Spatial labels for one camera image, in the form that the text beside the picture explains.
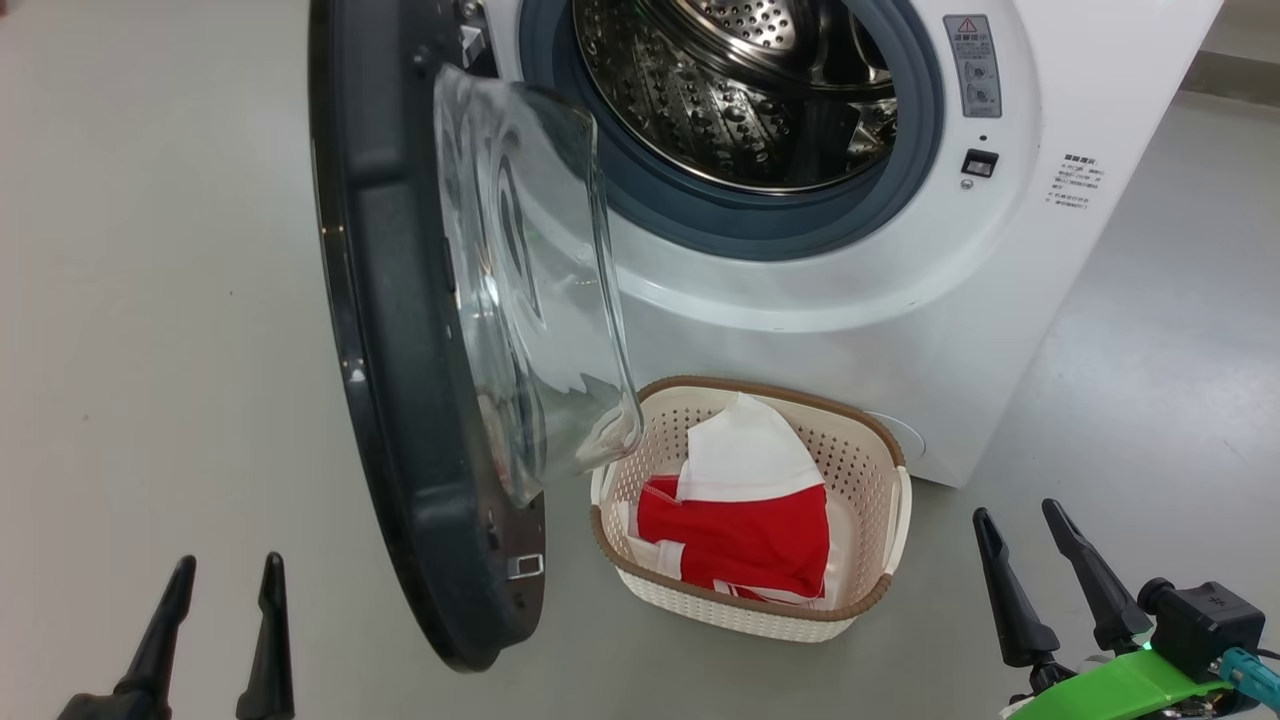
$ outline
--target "clothing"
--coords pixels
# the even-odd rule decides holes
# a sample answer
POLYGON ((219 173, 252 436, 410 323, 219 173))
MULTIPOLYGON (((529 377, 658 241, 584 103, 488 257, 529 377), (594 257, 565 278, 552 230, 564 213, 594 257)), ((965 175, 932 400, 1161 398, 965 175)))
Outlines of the clothing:
POLYGON ((658 546, 658 571, 754 600, 822 597, 831 544, 824 486, 733 502, 677 500, 680 483, 654 477, 637 501, 635 529, 658 546))
POLYGON ((820 484, 809 448, 786 419, 737 393, 724 410, 689 428, 676 500, 772 500, 820 484))

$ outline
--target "warning label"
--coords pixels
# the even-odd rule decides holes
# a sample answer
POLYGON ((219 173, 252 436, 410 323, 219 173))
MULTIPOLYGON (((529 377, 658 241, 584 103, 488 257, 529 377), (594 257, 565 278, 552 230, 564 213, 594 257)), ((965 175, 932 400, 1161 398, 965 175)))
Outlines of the warning label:
POLYGON ((1070 210, 1088 210, 1105 177, 1107 173, 1098 167, 1097 158, 1068 152, 1050 181, 1044 202, 1070 210))
POLYGON ((998 118, 1000 67, 987 15, 945 15, 951 55, 960 77, 960 102, 966 118, 998 118))

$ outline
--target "white cloth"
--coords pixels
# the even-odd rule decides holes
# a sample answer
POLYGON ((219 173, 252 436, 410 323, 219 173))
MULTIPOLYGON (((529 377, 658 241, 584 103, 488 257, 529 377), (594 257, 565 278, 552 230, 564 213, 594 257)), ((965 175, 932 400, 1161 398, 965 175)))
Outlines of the white cloth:
POLYGON ((782 415, 737 393, 719 414, 689 428, 676 500, 750 502, 820 484, 822 473, 782 415))

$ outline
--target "washing machine door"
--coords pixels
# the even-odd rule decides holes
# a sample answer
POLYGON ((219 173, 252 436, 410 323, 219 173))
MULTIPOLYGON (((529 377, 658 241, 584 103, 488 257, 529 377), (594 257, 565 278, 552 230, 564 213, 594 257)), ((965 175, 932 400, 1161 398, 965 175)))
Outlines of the washing machine door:
POLYGON ((424 633, 483 670, 538 625, 543 487, 635 448, 590 115, 460 69, 440 0, 314 0, 310 104, 338 359, 424 633))

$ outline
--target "plastic basket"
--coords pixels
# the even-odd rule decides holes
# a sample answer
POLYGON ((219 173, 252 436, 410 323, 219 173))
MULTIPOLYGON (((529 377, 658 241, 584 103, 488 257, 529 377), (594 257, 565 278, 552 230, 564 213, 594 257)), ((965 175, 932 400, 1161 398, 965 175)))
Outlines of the plastic basket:
POLYGON ((640 600, 721 628, 792 642, 828 641, 888 591, 911 519, 911 478, 902 451, 883 425, 852 407, 754 383, 696 377, 658 380, 640 391, 645 434, 631 456, 591 478, 591 528, 600 550, 640 600), (618 519, 618 502, 635 502, 658 474, 676 474, 687 456, 690 427, 716 415, 737 392, 777 410, 809 447, 828 488, 828 507, 849 511, 854 544, 844 559, 833 610, 776 605, 717 593, 636 562, 618 519))

